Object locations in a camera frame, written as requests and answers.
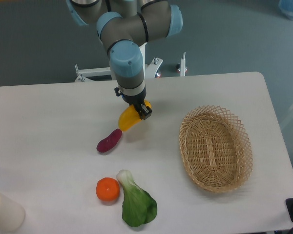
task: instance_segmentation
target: white cylinder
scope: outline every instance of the white cylinder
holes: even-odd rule
[[[12,232],[21,226],[25,219],[24,208],[0,193],[0,230]]]

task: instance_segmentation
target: orange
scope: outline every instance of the orange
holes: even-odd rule
[[[117,180],[113,178],[103,178],[98,181],[96,194],[102,201],[114,201],[119,197],[120,189]]]

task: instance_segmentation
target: blue object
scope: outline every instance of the blue object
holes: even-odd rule
[[[280,0],[279,8],[283,14],[293,20],[293,0]]]
[[[130,40],[122,40],[111,48],[110,63],[114,72],[125,78],[134,77],[143,69],[141,51]]]
[[[77,12],[75,11],[74,7],[72,6],[72,4],[70,3],[70,0],[66,0],[66,4],[68,6],[68,9],[70,11],[70,13],[72,14],[72,17],[74,19],[74,21],[79,25],[79,26],[85,26],[88,25],[87,23],[85,23],[82,18],[80,18],[80,16],[77,14]]]
[[[171,20],[167,37],[180,33],[183,25],[182,14],[177,5],[170,5]]]
[[[104,28],[104,26],[112,19],[116,18],[116,17],[121,17],[120,14],[118,14],[117,12],[106,12],[104,13],[103,15],[100,16],[100,18],[98,19],[98,22],[97,22],[97,31],[98,31],[98,34],[99,34],[99,37],[101,38],[101,32]]]

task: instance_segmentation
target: white table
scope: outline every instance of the white table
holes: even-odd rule
[[[285,199],[293,170],[260,73],[146,80],[152,116],[126,132],[109,155],[97,143],[127,107],[115,81],[0,87],[0,191],[26,209],[17,234],[128,234],[122,200],[96,198],[99,179],[132,171],[158,203],[146,234],[236,234],[289,229]],[[197,188],[179,151],[188,111],[220,105],[238,115],[249,134],[253,173],[235,192]]]

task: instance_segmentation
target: oval basket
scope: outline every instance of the oval basket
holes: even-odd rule
[[[230,110],[202,106],[190,111],[181,124],[179,142],[188,175],[207,191],[229,192],[250,177],[251,144]]]

